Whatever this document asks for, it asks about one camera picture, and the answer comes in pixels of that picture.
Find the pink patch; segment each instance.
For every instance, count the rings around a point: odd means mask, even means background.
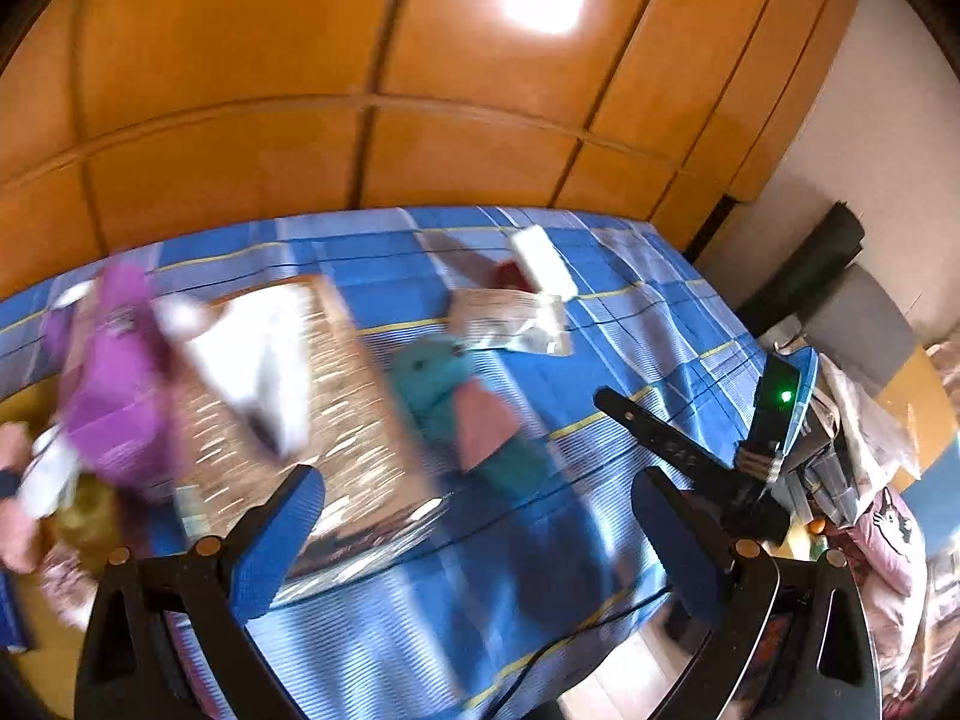
[[[498,395],[469,379],[453,392],[460,468],[471,471],[493,455],[520,429],[520,423]]]

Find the red object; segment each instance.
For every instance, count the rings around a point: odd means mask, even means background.
[[[496,271],[493,273],[493,287],[498,290],[521,290],[525,293],[536,293],[515,260],[507,260],[496,267]]]

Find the pink bag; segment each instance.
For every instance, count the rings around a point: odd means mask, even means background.
[[[138,266],[113,261],[100,271],[71,322],[58,417],[89,470],[157,498],[174,458],[170,349],[151,298]]]

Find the white wall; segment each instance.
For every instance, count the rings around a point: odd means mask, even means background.
[[[858,2],[784,159],[698,269],[740,305],[834,200],[862,221],[858,262],[922,341],[960,322],[960,82],[905,0]]]

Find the blue plaid bedsheet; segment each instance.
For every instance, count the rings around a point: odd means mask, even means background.
[[[602,385],[630,394],[719,456],[747,434],[764,353],[713,288],[651,225],[512,208],[361,210],[258,221],[121,256],[160,293],[210,299],[299,274],[336,283],[378,362],[445,326],[449,291],[486,286],[507,234],[541,224],[579,288],[568,358],[486,351],[479,372],[549,438],[557,474],[511,508],[484,485],[428,463],[449,493],[429,541],[389,569],[250,623],[282,683],[313,720],[478,717],[550,640],[625,610],[664,584],[630,508],[632,477],[658,460],[597,413]],[[38,334],[46,307],[91,264],[0,302],[0,396],[51,373]],[[815,358],[803,370],[794,434]],[[685,483],[669,466],[664,470]],[[656,606],[578,635],[533,669],[499,715],[558,696]],[[211,714],[230,716],[189,627],[182,655]]]

